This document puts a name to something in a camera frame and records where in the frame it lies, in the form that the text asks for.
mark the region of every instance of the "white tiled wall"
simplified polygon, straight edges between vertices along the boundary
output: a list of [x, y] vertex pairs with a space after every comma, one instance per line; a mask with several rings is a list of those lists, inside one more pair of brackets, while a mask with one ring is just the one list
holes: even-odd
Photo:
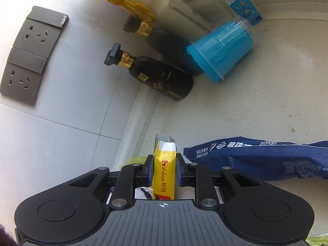
[[104, 65], [115, 42], [154, 56], [144, 38], [122, 30], [128, 13], [106, 0], [0, 0], [0, 80], [33, 5], [69, 15], [34, 107], [0, 94], [0, 224], [14, 232], [27, 197], [91, 169], [111, 168], [140, 83]]

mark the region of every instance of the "gold bottle neck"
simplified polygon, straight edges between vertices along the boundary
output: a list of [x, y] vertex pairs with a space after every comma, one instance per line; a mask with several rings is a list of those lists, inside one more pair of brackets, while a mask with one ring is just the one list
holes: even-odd
[[131, 65], [134, 62], [134, 59], [135, 59], [134, 56], [131, 56], [130, 53], [124, 51], [122, 58], [117, 64], [117, 66], [130, 69]]
[[140, 27], [138, 28], [138, 30], [136, 31], [136, 34], [148, 37], [152, 30], [153, 30], [153, 26], [148, 24], [147, 22], [143, 21], [140, 24]]

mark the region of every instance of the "power outlet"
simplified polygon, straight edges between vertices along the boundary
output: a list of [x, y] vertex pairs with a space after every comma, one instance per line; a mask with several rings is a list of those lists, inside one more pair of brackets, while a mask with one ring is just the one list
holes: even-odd
[[42, 74], [7, 62], [2, 76], [0, 93], [34, 105], [41, 79]]
[[13, 47], [49, 58], [60, 33], [60, 28], [26, 19]]

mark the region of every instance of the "yellow packet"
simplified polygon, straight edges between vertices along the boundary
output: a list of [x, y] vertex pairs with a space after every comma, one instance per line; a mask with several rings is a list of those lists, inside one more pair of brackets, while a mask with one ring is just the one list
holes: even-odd
[[153, 199], [174, 199], [176, 155], [174, 142], [158, 142], [154, 155]]

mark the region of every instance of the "blue bottle label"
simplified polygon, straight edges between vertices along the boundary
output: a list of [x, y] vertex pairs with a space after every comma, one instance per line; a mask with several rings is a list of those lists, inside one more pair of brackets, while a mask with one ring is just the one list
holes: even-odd
[[253, 26], [260, 23], [263, 18], [251, 0], [225, 0], [237, 15], [246, 18]]

